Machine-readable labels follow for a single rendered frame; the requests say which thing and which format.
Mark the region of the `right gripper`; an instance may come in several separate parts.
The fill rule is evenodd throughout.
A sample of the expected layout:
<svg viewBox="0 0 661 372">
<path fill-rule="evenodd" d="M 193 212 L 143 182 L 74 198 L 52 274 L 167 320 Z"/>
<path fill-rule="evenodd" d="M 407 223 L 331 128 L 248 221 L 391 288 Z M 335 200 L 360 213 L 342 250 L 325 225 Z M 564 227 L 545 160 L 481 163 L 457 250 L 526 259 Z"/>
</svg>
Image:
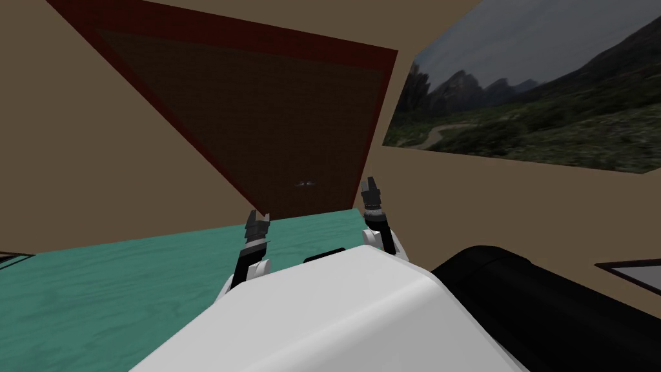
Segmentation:
<svg viewBox="0 0 661 372">
<path fill-rule="evenodd" d="M 366 180 L 361 181 L 361 198 L 366 211 L 381 209 L 380 195 L 381 191 L 377 188 L 373 177 L 369 176 Z"/>
</svg>

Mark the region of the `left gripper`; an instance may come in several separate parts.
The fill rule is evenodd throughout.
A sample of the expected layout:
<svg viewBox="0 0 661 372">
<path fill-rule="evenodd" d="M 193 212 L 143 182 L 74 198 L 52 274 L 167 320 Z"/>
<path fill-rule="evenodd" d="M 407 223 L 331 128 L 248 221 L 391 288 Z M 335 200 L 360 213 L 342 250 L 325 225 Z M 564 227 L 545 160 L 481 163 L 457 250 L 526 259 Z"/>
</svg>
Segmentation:
<svg viewBox="0 0 661 372">
<path fill-rule="evenodd" d="M 248 224 L 245 226 L 245 247 L 253 247 L 264 242 L 266 234 L 270 227 L 270 214 L 267 213 L 261 220 L 258 220 L 257 210 L 251 210 L 248 217 Z"/>
</svg>

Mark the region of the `dark red door leaf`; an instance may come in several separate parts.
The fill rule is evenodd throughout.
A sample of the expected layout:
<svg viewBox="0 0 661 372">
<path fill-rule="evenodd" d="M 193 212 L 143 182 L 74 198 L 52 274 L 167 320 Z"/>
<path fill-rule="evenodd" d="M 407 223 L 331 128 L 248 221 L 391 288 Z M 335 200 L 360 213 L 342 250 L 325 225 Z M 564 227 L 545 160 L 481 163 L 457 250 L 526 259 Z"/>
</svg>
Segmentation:
<svg viewBox="0 0 661 372">
<path fill-rule="evenodd" d="M 46 1 L 259 212 L 352 208 L 395 50 L 148 0 Z"/>
</svg>

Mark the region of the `window with mountain view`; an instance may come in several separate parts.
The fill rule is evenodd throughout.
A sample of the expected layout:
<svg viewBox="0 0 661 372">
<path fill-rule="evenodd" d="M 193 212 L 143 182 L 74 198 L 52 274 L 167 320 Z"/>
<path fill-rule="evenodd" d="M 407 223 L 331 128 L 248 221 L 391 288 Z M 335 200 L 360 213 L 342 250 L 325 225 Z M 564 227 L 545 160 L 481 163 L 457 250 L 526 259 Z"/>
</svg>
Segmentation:
<svg viewBox="0 0 661 372">
<path fill-rule="evenodd" d="M 661 169 L 661 0 L 480 0 L 414 57 L 383 144 Z"/>
</svg>

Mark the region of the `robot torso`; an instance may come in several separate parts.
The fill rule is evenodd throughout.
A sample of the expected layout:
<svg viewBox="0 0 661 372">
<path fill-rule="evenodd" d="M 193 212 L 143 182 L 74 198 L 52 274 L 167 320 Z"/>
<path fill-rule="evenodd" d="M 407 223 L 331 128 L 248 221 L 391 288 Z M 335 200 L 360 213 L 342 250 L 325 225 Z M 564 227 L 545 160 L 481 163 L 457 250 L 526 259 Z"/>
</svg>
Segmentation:
<svg viewBox="0 0 661 372">
<path fill-rule="evenodd" d="M 529 372 L 428 270 L 361 245 L 252 278 L 130 372 Z"/>
</svg>

